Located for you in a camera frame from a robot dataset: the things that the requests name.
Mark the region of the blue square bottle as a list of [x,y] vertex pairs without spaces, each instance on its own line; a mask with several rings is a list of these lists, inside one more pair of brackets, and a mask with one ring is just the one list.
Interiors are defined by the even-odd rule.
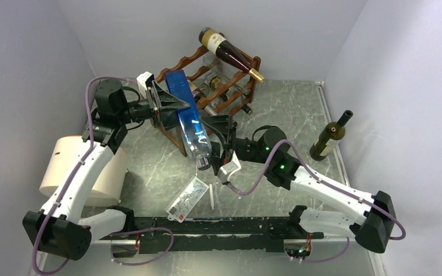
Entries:
[[211,144],[188,79],[183,70],[166,72],[164,77],[168,91],[189,104],[188,108],[176,111],[186,153],[198,170],[207,170],[211,167]]

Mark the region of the dark red wine bottle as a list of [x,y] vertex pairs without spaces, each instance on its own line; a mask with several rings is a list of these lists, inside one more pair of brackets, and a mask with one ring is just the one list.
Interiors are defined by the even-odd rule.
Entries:
[[221,61],[249,74],[257,82],[265,78],[255,69],[231,42],[216,30],[205,27],[199,33],[199,42]]

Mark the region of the green wine bottle white label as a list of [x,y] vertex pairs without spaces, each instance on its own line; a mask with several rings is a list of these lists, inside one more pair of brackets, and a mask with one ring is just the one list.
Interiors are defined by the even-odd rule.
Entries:
[[345,126],[352,117],[353,112],[346,110],[337,121],[332,121],[325,126],[309,150],[312,159],[321,161],[333,152],[344,138],[346,134]]

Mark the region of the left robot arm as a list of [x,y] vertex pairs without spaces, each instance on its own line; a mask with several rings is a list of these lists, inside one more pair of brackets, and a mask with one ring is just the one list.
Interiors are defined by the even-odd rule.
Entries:
[[190,103],[160,88],[153,77],[146,79],[146,97],[127,101],[124,78],[100,76],[86,86],[87,127],[78,149],[64,165],[59,186],[38,212],[29,211],[23,227],[33,244],[33,253],[45,252],[65,260],[81,259],[90,244],[117,234],[122,239],[136,232],[134,212],[111,206],[97,215],[82,218],[86,200],[106,165],[126,137],[127,125],[153,120],[170,128],[176,111]]

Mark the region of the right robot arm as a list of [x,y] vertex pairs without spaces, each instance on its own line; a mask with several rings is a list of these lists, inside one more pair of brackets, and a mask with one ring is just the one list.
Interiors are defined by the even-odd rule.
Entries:
[[[385,252],[394,227],[406,235],[397,220],[392,199],[383,191],[376,194],[353,189],[311,168],[295,146],[277,126],[264,125],[256,140],[238,138],[237,125],[228,115],[205,117],[201,122],[219,139],[212,143],[212,168],[220,182],[240,196],[254,192],[262,178],[276,187],[298,191],[327,203],[335,210],[322,211],[296,206],[289,215],[287,229],[295,238],[329,233],[354,239],[368,251]],[[251,188],[236,188],[232,178],[241,170],[241,162],[263,164]]]

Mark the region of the clear bottle lower rack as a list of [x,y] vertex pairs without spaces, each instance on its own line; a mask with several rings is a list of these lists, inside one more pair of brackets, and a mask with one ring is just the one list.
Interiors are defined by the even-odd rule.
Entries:
[[[215,90],[220,84],[227,83],[238,72],[238,70],[221,61],[212,53],[207,53],[202,58],[203,65],[208,67],[208,72],[205,74],[204,83],[211,89]],[[233,92],[241,90],[243,96],[247,97],[250,93],[250,89],[246,88],[246,84],[249,81],[250,76],[245,75],[238,82],[234,83],[228,91],[231,95]]]

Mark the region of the white pen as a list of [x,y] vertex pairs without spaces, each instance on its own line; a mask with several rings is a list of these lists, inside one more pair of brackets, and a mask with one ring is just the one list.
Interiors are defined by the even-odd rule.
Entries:
[[214,187],[213,184],[209,184],[209,204],[211,207],[211,210],[214,210],[215,203],[214,203]]

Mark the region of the white printed card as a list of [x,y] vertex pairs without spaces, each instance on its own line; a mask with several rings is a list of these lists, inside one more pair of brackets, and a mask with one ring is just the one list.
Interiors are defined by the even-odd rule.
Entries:
[[198,177],[192,177],[166,207],[167,219],[182,223],[208,189],[209,186],[205,182]]

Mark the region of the white cylindrical container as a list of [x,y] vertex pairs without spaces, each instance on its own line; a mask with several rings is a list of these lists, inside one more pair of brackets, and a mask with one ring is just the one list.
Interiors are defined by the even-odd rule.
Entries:
[[[70,170],[89,148],[80,136],[60,138],[53,150],[39,191],[47,197],[56,193],[58,186],[66,180]],[[128,154],[120,147],[97,178],[85,206],[107,207],[120,201],[124,178],[127,173]]]

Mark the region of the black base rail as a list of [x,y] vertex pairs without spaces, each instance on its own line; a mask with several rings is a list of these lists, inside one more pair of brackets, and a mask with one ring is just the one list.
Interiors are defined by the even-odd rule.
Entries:
[[129,236],[108,235],[102,241],[113,245],[139,245],[139,254],[169,251],[265,250],[284,252],[290,241],[323,239],[323,232],[306,232],[296,219],[297,206],[288,216],[195,217],[182,223],[166,217],[136,217],[143,233]]

